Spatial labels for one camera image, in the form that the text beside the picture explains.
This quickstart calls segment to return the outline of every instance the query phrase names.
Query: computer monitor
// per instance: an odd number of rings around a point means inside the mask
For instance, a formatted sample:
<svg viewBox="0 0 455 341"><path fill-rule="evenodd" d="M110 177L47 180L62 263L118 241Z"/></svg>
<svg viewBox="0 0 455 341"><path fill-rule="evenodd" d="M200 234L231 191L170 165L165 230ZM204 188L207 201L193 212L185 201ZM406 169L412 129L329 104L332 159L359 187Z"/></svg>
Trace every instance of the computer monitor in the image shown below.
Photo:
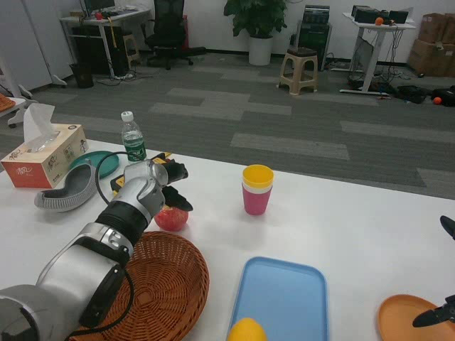
<svg viewBox="0 0 455 341"><path fill-rule="evenodd" d="M115 6L114 0L84 0L87 14L90 15L92 11L97 9L105 9L107 7Z"/></svg>

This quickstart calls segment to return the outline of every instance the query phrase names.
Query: wicker basket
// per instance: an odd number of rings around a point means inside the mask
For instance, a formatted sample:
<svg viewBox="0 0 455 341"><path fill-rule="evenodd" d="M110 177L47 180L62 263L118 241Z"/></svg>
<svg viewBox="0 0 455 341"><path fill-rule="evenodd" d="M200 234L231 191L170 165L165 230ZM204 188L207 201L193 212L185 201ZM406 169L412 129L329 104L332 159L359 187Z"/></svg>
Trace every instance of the wicker basket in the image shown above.
<svg viewBox="0 0 455 341"><path fill-rule="evenodd" d="M7 96L0 94L0 112L3 112L16 105L15 101L11 101Z"/></svg>
<svg viewBox="0 0 455 341"><path fill-rule="evenodd" d="M208 295L208 269L188 240L168 232L145 233L127 264L134 303L123 321L73 341L179 341L199 319ZM126 280L102 325L115 321L129 300Z"/></svg>

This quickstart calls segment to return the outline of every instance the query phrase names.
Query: red apple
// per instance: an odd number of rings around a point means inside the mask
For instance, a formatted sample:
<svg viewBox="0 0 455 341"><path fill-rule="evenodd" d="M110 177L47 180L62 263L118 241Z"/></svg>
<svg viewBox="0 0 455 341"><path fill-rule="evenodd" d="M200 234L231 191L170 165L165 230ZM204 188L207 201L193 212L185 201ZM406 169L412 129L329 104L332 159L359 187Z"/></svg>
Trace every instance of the red apple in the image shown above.
<svg viewBox="0 0 455 341"><path fill-rule="evenodd" d="M175 207L164 206L164 209L154 219L156 224L163 230L177 232L185 226L188 220L188 212Z"/></svg>

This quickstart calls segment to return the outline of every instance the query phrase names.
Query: gray slipper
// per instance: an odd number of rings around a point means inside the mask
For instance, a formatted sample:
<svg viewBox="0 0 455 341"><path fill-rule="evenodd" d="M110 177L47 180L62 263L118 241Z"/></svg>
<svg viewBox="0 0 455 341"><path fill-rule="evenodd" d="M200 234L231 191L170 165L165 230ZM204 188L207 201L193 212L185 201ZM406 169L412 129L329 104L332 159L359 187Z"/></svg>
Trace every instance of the gray slipper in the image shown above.
<svg viewBox="0 0 455 341"><path fill-rule="evenodd" d="M74 167L65 179L65 186L59 190L44 190L35 197L35 206L54 212L65 212L81 206L97 191L96 168L84 163Z"/></svg>

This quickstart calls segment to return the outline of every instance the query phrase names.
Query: lemon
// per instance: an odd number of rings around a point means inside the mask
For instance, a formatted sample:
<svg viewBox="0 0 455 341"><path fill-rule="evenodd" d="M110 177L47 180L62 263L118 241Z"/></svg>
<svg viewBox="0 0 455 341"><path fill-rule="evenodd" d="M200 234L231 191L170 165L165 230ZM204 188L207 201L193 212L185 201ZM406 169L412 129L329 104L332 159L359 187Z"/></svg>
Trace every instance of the lemon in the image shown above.
<svg viewBox="0 0 455 341"><path fill-rule="evenodd" d="M243 318L232 327L227 341L267 341L267 336L259 323Z"/></svg>

